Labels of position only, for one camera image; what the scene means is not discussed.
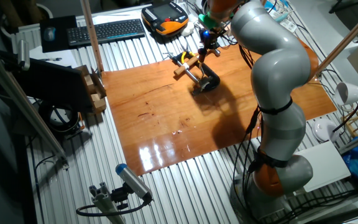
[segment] white lamp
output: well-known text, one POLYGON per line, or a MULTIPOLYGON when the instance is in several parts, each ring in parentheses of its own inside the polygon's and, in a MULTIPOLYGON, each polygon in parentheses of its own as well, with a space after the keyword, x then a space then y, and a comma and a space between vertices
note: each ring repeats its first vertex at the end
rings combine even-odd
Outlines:
MULTIPOLYGON (((355 86, 350 83, 341 82, 336 86, 335 89, 335 102, 339 105, 349 105, 358 101, 358 86, 355 86)), ((336 132, 340 127, 346 124, 346 122, 356 113, 358 110, 358 104, 352 114, 350 114, 347 119, 342 122, 338 127, 329 119, 319 119, 313 125, 313 135, 315 138, 321 142, 326 142, 328 140, 334 142, 338 139, 339 133, 336 132)))

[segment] slotted aluminum surface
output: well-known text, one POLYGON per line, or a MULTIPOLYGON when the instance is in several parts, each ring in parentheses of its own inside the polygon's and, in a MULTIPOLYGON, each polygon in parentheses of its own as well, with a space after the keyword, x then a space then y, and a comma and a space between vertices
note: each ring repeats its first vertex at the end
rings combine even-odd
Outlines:
MULTIPOLYGON (((141 7, 104 12, 94 16, 108 16, 110 21, 122 20, 135 16, 140 18, 141 7)), ((289 15, 291 21, 305 27, 296 12, 289 15)), ((83 17, 77 17, 78 25, 85 26, 83 17)), ((320 62, 325 53, 319 49, 312 36, 301 29, 295 35, 307 43, 318 55, 320 62)), ((12 35, 12 45, 16 51, 17 41, 24 39, 33 49, 41 45, 39 26, 21 27, 19 33, 12 35)), ((167 60, 166 52, 179 54, 181 43, 188 43, 190 49, 197 51, 200 37, 197 32, 189 37, 171 39, 170 42, 158 44, 150 36, 140 39, 111 42, 101 44, 100 51, 106 71, 122 70, 148 63, 167 60)), ((221 45, 228 45, 226 40, 219 40, 221 45)), ((96 69, 96 61, 91 47, 82 47, 72 50, 78 65, 87 65, 96 69)), ((324 72, 321 82, 326 85, 324 89, 333 92, 341 77, 333 72, 324 72)), ((322 116, 339 125, 341 113, 334 112, 322 116)), ((115 173, 115 167, 125 163, 117 129, 109 107, 103 113, 85 118, 84 132, 64 142, 63 147, 68 157, 68 170, 63 170, 56 159, 49 159, 41 164, 36 173, 31 172, 34 190, 34 200, 37 210, 38 223, 109 223, 107 218, 80 217, 75 213, 76 208, 90 205, 91 195, 88 191, 90 185, 107 183, 109 189, 122 186, 122 180, 115 173), (39 181, 39 189, 35 184, 35 175, 39 181)), ((319 142, 313 137, 311 127, 314 119, 307 122, 306 136, 297 151, 315 146, 319 142)), ((341 147, 351 140, 348 133, 344 133, 336 147, 341 147)), ((259 146, 257 139, 252 140, 252 147, 259 146)), ((141 176, 141 179, 150 187, 154 194, 154 202, 142 210, 124 215, 127 223, 238 223, 229 202, 229 188, 232 182, 234 158, 236 147, 231 146, 214 151, 194 159, 189 159, 160 170, 141 176)), ((52 153, 43 147, 42 141, 36 139, 27 149, 30 167, 51 156, 52 153)), ((242 172, 245 159, 244 150, 240 150, 240 160, 236 172, 242 172)), ((292 207, 314 197, 338 194, 353 189, 347 182, 335 182, 311 193, 293 197, 290 200, 292 207)), ((140 205, 140 200, 131 195, 129 206, 140 205)), ((275 214, 265 221, 271 221, 283 212, 275 214)))

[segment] black keyboard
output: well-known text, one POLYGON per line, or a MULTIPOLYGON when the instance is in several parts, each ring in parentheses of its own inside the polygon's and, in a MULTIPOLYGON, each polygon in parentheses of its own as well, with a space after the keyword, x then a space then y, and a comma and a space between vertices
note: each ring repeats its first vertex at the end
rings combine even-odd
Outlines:
MULTIPOLYGON (((127 40, 145 36, 140 19, 108 22, 94 26, 99 44, 118 40, 127 40)), ((69 46, 91 45, 90 35, 86 27, 67 29, 69 46)))

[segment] wooden table surface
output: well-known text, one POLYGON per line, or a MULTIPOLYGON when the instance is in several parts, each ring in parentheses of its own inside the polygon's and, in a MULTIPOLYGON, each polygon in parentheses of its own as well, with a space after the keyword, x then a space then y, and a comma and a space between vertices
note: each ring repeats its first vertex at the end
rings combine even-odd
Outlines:
MULTIPOLYGON (((173 78, 177 66, 170 60, 103 76, 127 165, 137 175, 241 142, 257 106, 250 68, 237 47, 221 49, 219 58, 211 54, 205 62, 221 84, 196 97, 188 76, 173 78)), ((191 71, 200 77, 198 68, 191 71)), ((336 110, 321 85, 306 84, 291 95, 306 119, 336 110)))

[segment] orange controller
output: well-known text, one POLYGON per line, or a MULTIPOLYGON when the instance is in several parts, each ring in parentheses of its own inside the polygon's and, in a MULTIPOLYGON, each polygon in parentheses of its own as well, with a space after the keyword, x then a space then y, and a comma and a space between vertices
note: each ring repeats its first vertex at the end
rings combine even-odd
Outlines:
POLYGON ((179 33, 189 21, 186 12, 173 2, 143 8, 142 18, 153 32, 163 36, 179 33))

